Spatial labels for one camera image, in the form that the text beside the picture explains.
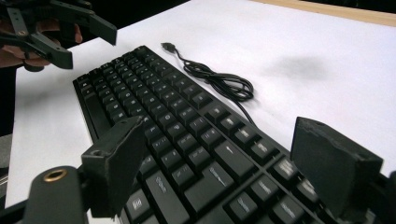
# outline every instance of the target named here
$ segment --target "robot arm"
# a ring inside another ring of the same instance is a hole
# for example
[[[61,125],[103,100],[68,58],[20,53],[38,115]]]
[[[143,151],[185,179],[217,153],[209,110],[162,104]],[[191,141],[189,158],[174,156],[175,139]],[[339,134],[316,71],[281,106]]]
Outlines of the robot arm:
[[[2,19],[9,20],[15,34],[0,34],[0,46],[12,45],[20,47],[28,57],[28,52],[34,52],[41,58],[64,69],[73,68],[72,53],[36,30],[36,23],[46,19],[56,19],[61,26],[61,38],[74,41],[74,24],[88,27],[90,32],[115,45],[117,28],[111,23],[95,15],[91,3],[81,0],[68,2],[57,0],[0,0]],[[29,71],[40,71],[25,65]]]

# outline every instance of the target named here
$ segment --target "keyboard cable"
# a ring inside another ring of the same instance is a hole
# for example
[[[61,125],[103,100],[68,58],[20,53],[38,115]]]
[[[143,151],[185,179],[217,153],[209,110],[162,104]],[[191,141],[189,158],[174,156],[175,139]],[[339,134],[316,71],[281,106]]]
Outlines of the keyboard cable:
[[[184,63],[184,71],[192,77],[203,79],[220,95],[230,99],[245,114],[247,120],[254,126],[253,119],[239,102],[253,99],[253,85],[246,79],[233,74],[216,73],[203,63],[186,60],[181,57],[175,45],[171,43],[161,44],[170,53],[176,53],[177,57]]]

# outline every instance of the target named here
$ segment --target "keyboard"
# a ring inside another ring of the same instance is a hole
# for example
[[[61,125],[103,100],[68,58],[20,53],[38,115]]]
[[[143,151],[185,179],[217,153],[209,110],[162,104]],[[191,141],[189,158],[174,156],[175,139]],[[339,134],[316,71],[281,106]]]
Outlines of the keyboard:
[[[149,48],[73,81],[92,141],[145,117],[125,223],[338,223],[290,153]]]

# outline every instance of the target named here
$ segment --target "wooden surface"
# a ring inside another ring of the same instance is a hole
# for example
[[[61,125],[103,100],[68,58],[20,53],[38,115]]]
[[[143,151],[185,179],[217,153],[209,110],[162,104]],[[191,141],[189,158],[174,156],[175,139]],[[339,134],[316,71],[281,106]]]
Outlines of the wooden surface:
[[[396,14],[363,10],[351,7],[337,7],[319,3],[298,1],[298,0],[252,0],[265,4],[281,7],[291,7],[305,11],[317,12],[321,14],[337,16],[355,21],[366,21],[387,26],[396,26]]]

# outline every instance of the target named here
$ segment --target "white surface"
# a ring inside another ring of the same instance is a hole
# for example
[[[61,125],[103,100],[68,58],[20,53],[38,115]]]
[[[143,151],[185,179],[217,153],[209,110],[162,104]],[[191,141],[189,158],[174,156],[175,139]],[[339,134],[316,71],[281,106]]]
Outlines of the white surface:
[[[245,0],[195,0],[120,30],[116,47],[94,39],[73,48],[72,71],[21,69],[7,205],[25,200],[39,173],[78,167],[91,145],[72,80],[140,45],[181,69],[162,42],[249,79],[255,100],[245,108],[285,148],[297,116],[316,119],[384,158],[388,175],[396,170],[395,39],[394,27]]]

